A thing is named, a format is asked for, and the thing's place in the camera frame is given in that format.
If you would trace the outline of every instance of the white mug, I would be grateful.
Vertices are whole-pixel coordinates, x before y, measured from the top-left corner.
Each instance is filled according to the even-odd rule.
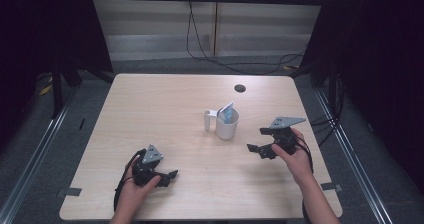
[[[237,123],[239,120],[239,113],[236,109],[232,110],[231,121],[228,124],[225,124],[220,118],[217,118],[217,111],[206,110],[204,113],[205,116],[205,130],[210,130],[210,120],[211,117],[216,119],[215,133],[216,135],[224,140],[228,140],[234,137],[237,129]]]

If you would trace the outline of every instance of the black backdrop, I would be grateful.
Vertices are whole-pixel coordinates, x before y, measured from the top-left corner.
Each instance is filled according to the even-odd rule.
[[[334,64],[351,99],[424,193],[424,0],[346,1],[351,5],[321,9],[301,66],[313,66],[312,82],[321,85]]]
[[[0,0],[0,16],[3,147],[19,128],[38,74],[55,62],[68,70],[83,64],[112,72],[112,66],[92,0]]]

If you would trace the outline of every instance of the table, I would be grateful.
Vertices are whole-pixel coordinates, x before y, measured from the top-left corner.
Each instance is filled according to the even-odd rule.
[[[236,92],[237,84],[246,91]],[[203,113],[230,101],[240,119],[235,137],[225,141],[205,131]],[[272,142],[259,128],[276,116],[307,118],[289,77],[117,75],[71,184],[82,191],[65,198],[60,216],[110,219],[124,165],[153,144],[164,155],[156,171],[179,172],[168,187],[155,188],[136,219],[301,218],[302,196],[284,161],[261,159],[246,147]],[[311,149],[318,182],[331,182],[309,121],[295,127]],[[324,193],[340,216],[335,190]]]

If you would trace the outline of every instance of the person's left hand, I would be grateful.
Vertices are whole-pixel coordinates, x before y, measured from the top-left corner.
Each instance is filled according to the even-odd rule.
[[[115,215],[112,217],[110,223],[130,223],[133,216],[146,199],[147,194],[149,194],[149,192],[153,190],[160,181],[161,177],[155,176],[143,187],[137,186],[131,178],[132,166],[137,159],[138,158],[135,158],[135,160],[131,163],[131,167],[128,168],[125,175],[124,180],[127,180],[128,178],[130,179],[128,179],[122,187]]]

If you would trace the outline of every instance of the human arm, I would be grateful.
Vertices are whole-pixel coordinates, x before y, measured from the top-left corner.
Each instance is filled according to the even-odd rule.
[[[155,176],[143,187],[137,186],[131,178],[131,169],[132,168],[128,168],[126,173],[125,180],[128,178],[130,179],[128,179],[122,187],[115,214],[110,220],[111,224],[131,223],[135,213],[146,199],[147,194],[149,194],[160,181],[160,176]]]
[[[294,128],[292,128],[292,131],[298,137],[298,143],[306,146],[303,142],[303,134]],[[299,185],[305,209],[311,222],[314,224],[340,223],[312,173],[306,152],[296,148],[296,152],[289,155],[276,144],[273,144],[271,148],[286,162],[295,182]]]

